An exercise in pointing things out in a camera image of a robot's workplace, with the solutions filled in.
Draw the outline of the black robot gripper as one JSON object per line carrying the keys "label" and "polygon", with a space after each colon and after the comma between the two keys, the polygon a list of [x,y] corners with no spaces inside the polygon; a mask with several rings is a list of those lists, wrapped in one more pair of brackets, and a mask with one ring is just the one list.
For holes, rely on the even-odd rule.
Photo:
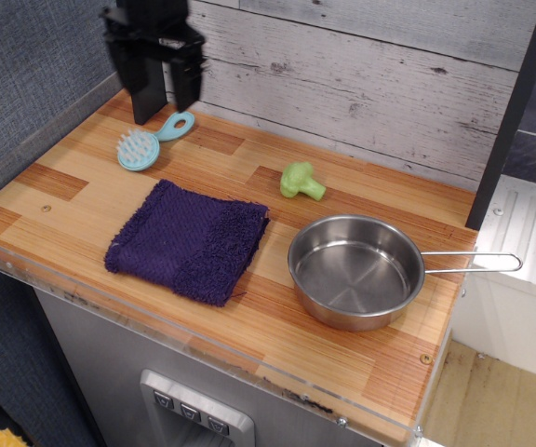
{"label": "black robot gripper", "polygon": [[146,60],[169,62],[175,104],[185,112],[201,96],[205,37],[189,25],[186,1],[118,1],[100,13],[104,40],[123,87],[149,85]]}

